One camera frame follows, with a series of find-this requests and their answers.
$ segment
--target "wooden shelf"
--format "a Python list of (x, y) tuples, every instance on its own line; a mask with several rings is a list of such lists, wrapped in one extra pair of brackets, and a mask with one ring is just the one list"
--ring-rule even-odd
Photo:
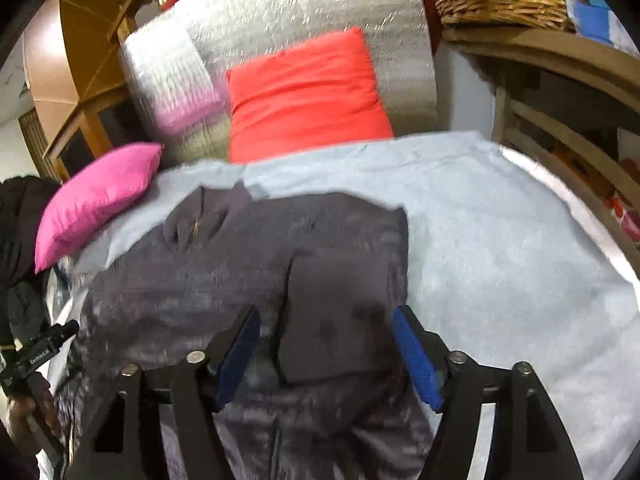
[(575, 34), (523, 27), (449, 28), (461, 52), (544, 68), (580, 81), (640, 114), (640, 59)]
[(604, 225), (626, 256), (636, 276), (640, 277), (640, 251), (636, 249), (632, 239), (604, 206), (602, 199), (597, 197), (591, 187), (583, 182), (560, 159), (542, 148), (534, 139), (524, 134), (521, 131), (522, 121), (533, 124), (575, 153), (578, 153), (622, 192), (635, 208), (640, 206), (640, 186), (638, 183), (596, 145), (574, 132), (565, 124), (523, 102), (513, 99), (508, 89), (504, 86), (497, 86), (493, 140), (499, 144), (516, 148), (558, 176)]

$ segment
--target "blue gripper pad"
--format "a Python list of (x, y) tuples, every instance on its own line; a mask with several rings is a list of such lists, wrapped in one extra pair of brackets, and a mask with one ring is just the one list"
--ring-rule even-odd
[(443, 399), (436, 379), (436, 370), (422, 350), (418, 336), (411, 329), (400, 307), (394, 312), (392, 328), (396, 344), (420, 400), (426, 402), (434, 411), (439, 409)]
[(214, 402), (222, 407), (231, 402), (260, 337), (260, 313), (252, 308), (218, 371), (218, 389)]

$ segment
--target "pink pillow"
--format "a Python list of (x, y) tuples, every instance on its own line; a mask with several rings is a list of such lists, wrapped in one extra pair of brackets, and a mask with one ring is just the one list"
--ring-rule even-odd
[(36, 272), (81, 248), (129, 207), (158, 170), (162, 144), (134, 142), (94, 160), (66, 182), (44, 210), (36, 239)]

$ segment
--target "human hand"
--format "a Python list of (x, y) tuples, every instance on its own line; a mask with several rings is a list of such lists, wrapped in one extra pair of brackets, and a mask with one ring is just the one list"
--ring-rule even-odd
[[(51, 433), (55, 436), (60, 436), (62, 428), (60, 427), (60, 420), (58, 418), (58, 412), (53, 403), (53, 396), (51, 395), (49, 388), (49, 382), (38, 373), (41, 379), (41, 384), (38, 387), (43, 389), (44, 394), (44, 407), (43, 415), (47, 422), (47, 425), (51, 429)], [(23, 456), (33, 457), (36, 456), (42, 446), (38, 443), (31, 429), (27, 423), (27, 416), (33, 414), (36, 409), (35, 400), (31, 397), (11, 397), (9, 398), (9, 408), (7, 422), (7, 431), (9, 436), (14, 441), (15, 447), (18, 448)]]

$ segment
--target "black metal bracket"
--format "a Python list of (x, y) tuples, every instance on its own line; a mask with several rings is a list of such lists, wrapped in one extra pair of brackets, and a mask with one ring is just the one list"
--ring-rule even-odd
[(125, 366), (83, 436), (67, 480), (166, 480), (159, 404), (173, 406), (187, 477), (232, 480), (211, 414), (232, 400), (259, 335), (260, 315), (247, 307), (204, 351), (178, 364)]
[(441, 376), (442, 420), (420, 480), (465, 480), (476, 448), (483, 404), (495, 404), (494, 430), (484, 480), (582, 480), (569, 436), (532, 366), (481, 366), (449, 351), (423, 330), (407, 305), (399, 307), (424, 355)]

